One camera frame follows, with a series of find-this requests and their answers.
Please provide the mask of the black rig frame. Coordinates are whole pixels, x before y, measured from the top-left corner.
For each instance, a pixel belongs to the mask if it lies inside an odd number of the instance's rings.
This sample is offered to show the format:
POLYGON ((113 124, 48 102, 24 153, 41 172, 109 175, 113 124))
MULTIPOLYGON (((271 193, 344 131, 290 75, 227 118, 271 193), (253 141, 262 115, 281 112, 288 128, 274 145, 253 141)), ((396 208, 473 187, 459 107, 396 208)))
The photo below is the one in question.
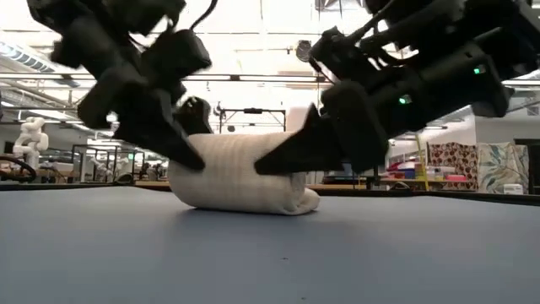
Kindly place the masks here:
POLYGON ((222 118, 213 123, 217 133, 271 133, 285 131, 283 109, 223 108, 222 118))

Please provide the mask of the long ceiling light rail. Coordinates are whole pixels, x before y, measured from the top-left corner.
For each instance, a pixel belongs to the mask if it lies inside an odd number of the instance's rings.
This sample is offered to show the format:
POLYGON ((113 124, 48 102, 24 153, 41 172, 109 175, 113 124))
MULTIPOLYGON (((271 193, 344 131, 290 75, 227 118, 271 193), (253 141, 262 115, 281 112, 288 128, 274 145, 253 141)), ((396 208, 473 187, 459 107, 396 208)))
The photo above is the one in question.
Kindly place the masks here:
MULTIPOLYGON (((0 73, 0 79, 31 79, 55 81, 94 81, 88 73, 0 73)), ((329 83, 324 76, 292 76, 292 75, 255 75, 255 74, 196 74, 188 76, 185 81, 246 81, 264 83, 329 83)), ((540 79, 506 80, 507 86, 533 87, 540 86, 540 79)))

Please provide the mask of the white checked towel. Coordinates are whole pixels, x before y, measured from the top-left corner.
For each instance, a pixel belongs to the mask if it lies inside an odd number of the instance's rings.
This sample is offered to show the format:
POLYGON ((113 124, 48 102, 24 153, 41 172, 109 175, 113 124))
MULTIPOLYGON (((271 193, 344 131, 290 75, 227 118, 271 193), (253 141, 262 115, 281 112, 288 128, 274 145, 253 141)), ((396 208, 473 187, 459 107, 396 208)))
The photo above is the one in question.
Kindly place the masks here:
POLYGON ((315 210, 320 196, 305 184, 304 173, 260 175, 255 162, 291 132, 195 134, 189 137, 205 168, 194 171, 171 161, 170 189, 183 203, 202 209, 257 214, 302 215, 315 210))

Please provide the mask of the silver air duct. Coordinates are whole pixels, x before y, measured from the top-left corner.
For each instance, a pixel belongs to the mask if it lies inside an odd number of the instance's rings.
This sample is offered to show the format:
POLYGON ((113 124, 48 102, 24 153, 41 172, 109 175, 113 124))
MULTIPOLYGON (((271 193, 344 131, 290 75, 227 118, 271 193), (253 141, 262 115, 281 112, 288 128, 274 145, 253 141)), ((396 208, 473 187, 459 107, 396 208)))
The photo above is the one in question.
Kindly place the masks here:
POLYGON ((11 61, 18 62, 39 73, 56 72, 55 66, 51 61, 26 51, 22 46, 11 42, 0 41, 0 57, 5 57, 11 61))

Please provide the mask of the blue table mat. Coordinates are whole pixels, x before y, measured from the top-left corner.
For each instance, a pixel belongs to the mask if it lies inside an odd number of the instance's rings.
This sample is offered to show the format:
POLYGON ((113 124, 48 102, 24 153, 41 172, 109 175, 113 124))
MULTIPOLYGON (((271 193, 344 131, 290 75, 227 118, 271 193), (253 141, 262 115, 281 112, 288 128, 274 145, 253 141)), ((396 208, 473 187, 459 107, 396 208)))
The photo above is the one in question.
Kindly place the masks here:
POLYGON ((0 304, 540 304, 540 207, 325 197, 279 216, 133 187, 1 192, 0 304))

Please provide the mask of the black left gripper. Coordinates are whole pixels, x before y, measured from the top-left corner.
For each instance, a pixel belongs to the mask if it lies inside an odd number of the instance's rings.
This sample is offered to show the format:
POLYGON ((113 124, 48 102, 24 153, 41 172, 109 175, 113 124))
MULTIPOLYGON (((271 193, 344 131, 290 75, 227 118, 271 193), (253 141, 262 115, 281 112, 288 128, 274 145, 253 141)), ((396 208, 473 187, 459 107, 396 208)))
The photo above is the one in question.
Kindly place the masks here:
POLYGON ((119 121, 115 138, 201 171, 205 162, 189 137, 213 133, 208 120, 212 108, 196 96, 177 106, 185 93, 179 80, 148 78, 132 66, 113 67, 79 103, 78 117, 89 128, 105 129, 110 126, 107 116, 114 112, 119 121))

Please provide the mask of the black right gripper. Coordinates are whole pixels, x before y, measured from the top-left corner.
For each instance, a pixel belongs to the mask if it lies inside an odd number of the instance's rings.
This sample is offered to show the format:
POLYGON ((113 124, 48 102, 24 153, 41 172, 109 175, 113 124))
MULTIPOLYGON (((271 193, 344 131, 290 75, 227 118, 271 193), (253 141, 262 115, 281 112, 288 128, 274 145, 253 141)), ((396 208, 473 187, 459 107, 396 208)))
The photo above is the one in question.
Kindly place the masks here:
POLYGON ((258 174, 341 171, 343 153, 360 173, 385 163, 391 138, 427 124, 425 105, 390 87, 370 95, 359 83, 342 81, 325 90, 321 102, 335 133, 311 104, 300 130, 255 162, 258 174))

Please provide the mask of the brown floral fabric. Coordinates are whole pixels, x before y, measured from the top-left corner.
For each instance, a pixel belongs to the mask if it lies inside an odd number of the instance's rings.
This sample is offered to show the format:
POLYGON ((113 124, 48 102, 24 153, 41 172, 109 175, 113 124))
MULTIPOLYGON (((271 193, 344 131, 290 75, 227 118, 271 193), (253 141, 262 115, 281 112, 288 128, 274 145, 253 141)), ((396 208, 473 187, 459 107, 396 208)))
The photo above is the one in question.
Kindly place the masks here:
POLYGON ((428 144, 428 165, 450 167, 457 175, 463 175, 466 182, 446 182, 442 189, 448 191, 478 190, 478 150, 476 145, 450 142, 428 144))

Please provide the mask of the black cell frame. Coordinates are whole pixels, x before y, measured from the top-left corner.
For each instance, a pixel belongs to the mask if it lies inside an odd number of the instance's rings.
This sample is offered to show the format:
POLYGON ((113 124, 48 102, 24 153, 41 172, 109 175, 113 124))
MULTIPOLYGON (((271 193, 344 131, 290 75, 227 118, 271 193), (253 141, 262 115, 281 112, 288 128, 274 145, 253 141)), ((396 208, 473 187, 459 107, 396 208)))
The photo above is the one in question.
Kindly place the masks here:
POLYGON ((122 144, 74 144, 71 164, 74 179, 82 183, 113 183, 139 179, 146 153, 122 144))

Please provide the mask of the black cabinet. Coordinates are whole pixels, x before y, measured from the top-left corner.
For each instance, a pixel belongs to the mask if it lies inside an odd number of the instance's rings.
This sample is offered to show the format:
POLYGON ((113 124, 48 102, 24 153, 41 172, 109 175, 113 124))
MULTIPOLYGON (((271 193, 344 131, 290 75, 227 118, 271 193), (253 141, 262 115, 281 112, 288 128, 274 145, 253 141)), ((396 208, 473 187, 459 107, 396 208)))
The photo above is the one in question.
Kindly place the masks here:
POLYGON ((540 138, 515 138, 516 144, 525 145, 529 156, 530 194, 540 195, 540 138))

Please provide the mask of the yellow stand post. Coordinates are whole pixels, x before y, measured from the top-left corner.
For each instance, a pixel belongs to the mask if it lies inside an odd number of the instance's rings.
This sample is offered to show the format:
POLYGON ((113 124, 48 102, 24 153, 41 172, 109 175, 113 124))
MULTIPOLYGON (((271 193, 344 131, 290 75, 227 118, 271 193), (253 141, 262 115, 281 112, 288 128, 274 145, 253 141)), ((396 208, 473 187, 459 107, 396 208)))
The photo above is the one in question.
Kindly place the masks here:
POLYGON ((420 168, 421 168, 421 172, 422 172, 422 175, 421 175, 420 178, 424 181, 425 191, 428 192, 429 191, 429 178, 427 176, 427 171, 426 171, 426 166, 425 166, 425 159, 424 159, 424 155, 422 153, 422 146, 421 146, 419 133, 415 133, 415 141, 416 141, 417 148, 418 148, 418 157, 420 158, 420 168))

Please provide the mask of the teal leaf fabric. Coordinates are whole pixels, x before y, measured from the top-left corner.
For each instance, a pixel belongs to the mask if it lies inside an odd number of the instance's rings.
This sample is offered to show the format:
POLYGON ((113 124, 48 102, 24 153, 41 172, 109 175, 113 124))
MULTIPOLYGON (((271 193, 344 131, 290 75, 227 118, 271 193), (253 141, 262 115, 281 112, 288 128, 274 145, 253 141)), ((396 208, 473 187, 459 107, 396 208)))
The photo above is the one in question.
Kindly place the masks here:
POLYGON ((478 191, 505 192, 505 185, 519 185, 529 191, 529 154, 526 145, 512 142, 478 144, 478 191))

